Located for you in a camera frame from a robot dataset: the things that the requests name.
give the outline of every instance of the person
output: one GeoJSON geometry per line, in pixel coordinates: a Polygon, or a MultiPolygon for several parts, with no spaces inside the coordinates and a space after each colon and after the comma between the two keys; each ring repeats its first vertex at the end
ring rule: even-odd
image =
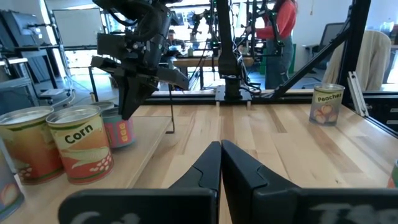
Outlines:
{"type": "MultiPolygon", "coordinates": [[[[267,57],[266,60],[266,89],[276,89],[289,79],[288,70],[293,60],[294,48],[292,42],[292,30],[296,22],[296,0],[276,0],[273,11],[277,13],[276,22],[279,28],[280,40],[285,47],[282,48],[281,57],[267,57]]],[[[276,50],[274,32],[267,16],[263,17],[265,28],[256,29],[257,37],[266,39],[267,54],[276,50]]]]}
{"type": "Polygon", "coordinates": [[[173,29],[169,30],[169,35],[167,36],[166,44],[168,47],[173,45],[181,46],[182,50],[185,50],[185,42],[180,39],[175,38],[175,31],[173,29]]]}

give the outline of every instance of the food can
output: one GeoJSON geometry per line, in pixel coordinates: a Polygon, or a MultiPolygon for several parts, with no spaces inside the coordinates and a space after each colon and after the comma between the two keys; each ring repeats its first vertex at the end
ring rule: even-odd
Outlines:
{"type": "Polygon", "coordinates": [[[0,222],[15,212],[24,202],[2,151],[0,151],[0,222]]]}
{"type": "Polygon", "coordinates": [[[74,106],[47,117],[68,180],[89,184],[108,175],[113,158],[99,106],[74,106]]]}
{"type": "Polygon", "coordinates": [[[92,103],[91,105],[99,106],[101,108],[101,111],[104,111],[106,109],[114,108],[114,103],[110,101],[99,101],[92,103]]]}
{"type": "Polygon", "coordinates": [[[324,126],[337,123],[345,87],[337,84],[317,84],[314,86],[310,121],[324,126]]]}
{"type": "Polygon", "coordinates": [[[50,106],[37,106],[0,116],[0,135],[24,185],[41,184],[64,172],[45,122],[52,112],[50,106]]]}
{"type": "Polygon", "coordinates": [[[132,116],[125,121],[118,111],[119,108],[112,108],[102,112],[106,134],[112,149],[128,146],[136,140],[132,116]]]}
{"type": "Polygon", "coordinates": [[[392,168],[391,176],[387,183],[387,188],[398,188],[398,160],[396,160],[394,167],[392,168]]]}

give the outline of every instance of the desk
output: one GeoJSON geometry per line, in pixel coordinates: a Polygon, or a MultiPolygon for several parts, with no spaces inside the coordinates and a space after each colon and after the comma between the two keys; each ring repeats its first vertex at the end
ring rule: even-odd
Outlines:
{"type": "MultiPolygon", "coordinates": [[[[161,116],[167,106],[136,114],[161,116]]],[[[166,135],[134,187],[167,188],[212,141],[229,139],[301,187],[385,187],[398,139],[348,108],[336,127],[308,122],[310,105],[175,106],[175,134],[166,135]]],[[[224,192],[220,223],[230,224],[224,192]]]]}
{"type": "MultiPolygon", "coordinates": [[[[188,77],[188,67],[196,67],[199,66],[199,76],[200,76],[200,90],[203,90],[204,87],[204,78],[203,78],[203,67],[212,67],[218,66],[218,57],[212,59],[211,57],[203,58],[200,62],[201,57],[195,58],[177,58],[173,61],[173,65],[181,69],[183,73],[188,77]]],[[[254,63],[254,59],[251,57],[243,57],[243,63],[245,66],[251,66],[254,63]]]]}
{"type": "Polygon", "coordinates": [[[68,183],[66,174],[50,182],[24,186],[25,202],[2,224],[55,224],[58,208],[66,196],[83,189],[117,188],[134,186],[141,172],[163,138],[171,120],[169,117],[135,117],[134,130],[137,142],[125,150],[115,151],[112,173],[88,185],[68,183]]]}

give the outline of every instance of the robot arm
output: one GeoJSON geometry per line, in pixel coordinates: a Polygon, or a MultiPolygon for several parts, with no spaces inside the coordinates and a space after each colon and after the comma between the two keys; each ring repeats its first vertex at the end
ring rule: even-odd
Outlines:
{"type": "Polygon", "coordinates": [[[93,0],[109,11],[120,12],[137,24],[134,31],[124,35],[98,34],[98,54],[109,58],[93,57],[91,65],[109,72],[119,85],[119,114],[129,119],[137,108],[157,91],[159,81],[188,89],[187,77],[178,70],[159,67],[165,40],[173,14],[166,3],[179,0],[93,0]]]}

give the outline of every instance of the peaches can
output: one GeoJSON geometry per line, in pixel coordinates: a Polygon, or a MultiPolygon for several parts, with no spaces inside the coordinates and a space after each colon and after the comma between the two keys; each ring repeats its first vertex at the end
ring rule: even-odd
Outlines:
{"type": "Polygon", "coordinates": [[[23,185],[42,184],[64,173],[45,118],[54,109],[36,106],[0,116],[0,136],[23,185]]]}
{"type": "Polygon", "coordinates": [[[0,222],[15,212],[24,202],[24,195],[0,151],[0,222]]]}
{"type": "Polygon", "coordinates": [[[47,117],[67,177],[72,184],[89,184],[107,176],[113,158],[99,106],[74,106],[47,117]]]}
{"type": "Polygon", "coordinates": [[[314,86],[310,121],[323,126],[335,126],[343,99],[344,86],[317,84],[314,86]]]}

